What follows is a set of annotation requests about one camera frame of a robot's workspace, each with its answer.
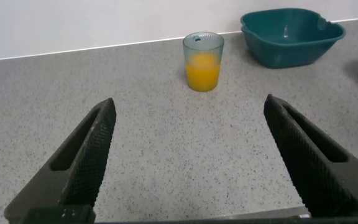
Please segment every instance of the bowl rim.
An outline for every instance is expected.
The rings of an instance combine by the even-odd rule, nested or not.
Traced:
[[[252,32],[245,24],[245,22],[243,21],[243,18],[245,16],[248,16],[249,14],[254,14],[254,13],[258,13],[258,12],[266,12],[266,11],[281,11],[281,10],[288,10],[288,9],[296,9],[296,10],[301,10],[301,11],[308,11],[308,12],[312,12],[313,14],[316,14],[319,18],[324,19],[327,23],[332,24],[334,26],[337,26],[338,28],[340,28],[340,30],[342,31],[342,34],[338,37],[333,37],[333,38],[329,38],[329,39],[323,39],[323,40],[313,40],[313,41],[307,41],[307,42],[299,42],[299,43],[289,43],[289,44],[285,44],[285,43],[278,43],[278,42],[273,42],[273,41],[269,41],[266,40],[264,38],[261,38],[261,36],[257,35],[255,32]],[[304,46],[304,45],[314,45],[314,44],[323,44],[323,43],[327,43],[327,42],[332,42],[332,41],[338,41],[341,40],[345,35],[346,35],[346,30],[345,28],[343,28],[343,26],[339,25],[338,23],[332,23],[330,21],[327,21],[325,18],[321,17],[321,14],[314,12],[312,10],[309,9],[302,9],[302,8],[295,8],[295,7],[288,7],[288,8],[280,8],[280,9],[269,9],[269,10],[261,10],[261,11],[255,11],[255,12],[250,12],[247,14],[244,14],[241,19],[240,22],[242,24],[241,27],[241,31],[243,33],[249,33],[254,35],[256,38],[258,38],[259,40],[268,43],[268,44],[272,44],[272,45],[277,45],[277,46],[282,46],[282,47],[291,47],[291,46]]]

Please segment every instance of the glass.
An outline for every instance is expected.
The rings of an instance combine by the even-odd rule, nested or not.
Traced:
[[[195,91],[211,91],[218,84],[224,39],[212,32],[197,32],[183,39],[187,84]]]

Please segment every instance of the juice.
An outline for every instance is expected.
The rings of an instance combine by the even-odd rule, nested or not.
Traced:
[[[215,54],[200,53],[186,63],[187,83],[195,91],[211,91],[218,84],[220,63]]]

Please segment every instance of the gray speckled countertop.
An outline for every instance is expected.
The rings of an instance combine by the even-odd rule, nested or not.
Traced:
[[[186,85],[181,40],[0,61],[3,210],[82,117],[117,123],[96,221],[212,218],[302,206],[263,116],[283,98],[358,157],[358,21],[316,63],[260,66],[228,34],[217,88]]]

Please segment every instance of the green plastic bowl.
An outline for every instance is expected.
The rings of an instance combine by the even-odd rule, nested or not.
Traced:
[[[282,68],[313,63],[346,31],[306,9],[273,9],[241,17],[248,49],[262,65]]]

